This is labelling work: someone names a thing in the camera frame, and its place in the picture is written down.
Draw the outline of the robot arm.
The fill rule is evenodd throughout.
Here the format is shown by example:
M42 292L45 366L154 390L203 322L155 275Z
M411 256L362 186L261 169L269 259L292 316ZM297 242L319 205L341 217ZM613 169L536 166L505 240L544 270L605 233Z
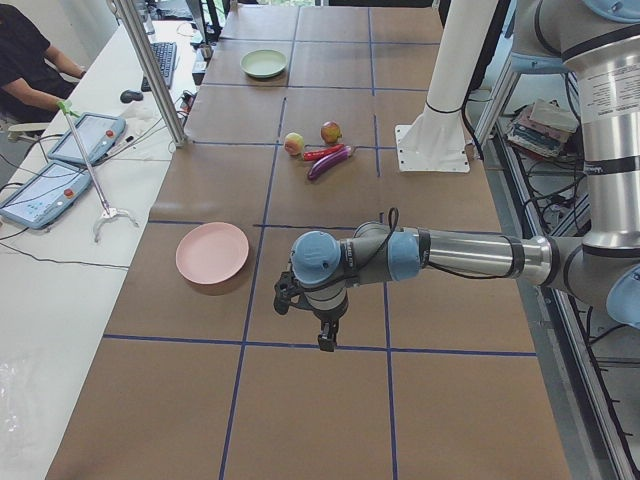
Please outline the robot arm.
M565 67L578 80L590 230L580 238L403 228L391 211L348 239L300 236L276 282L274 308L312 312L319 347L337 344L352 286L433 268L474 280L523 278L566 292L613 320L639 324L639 5L522 1L512 57L519 70Z

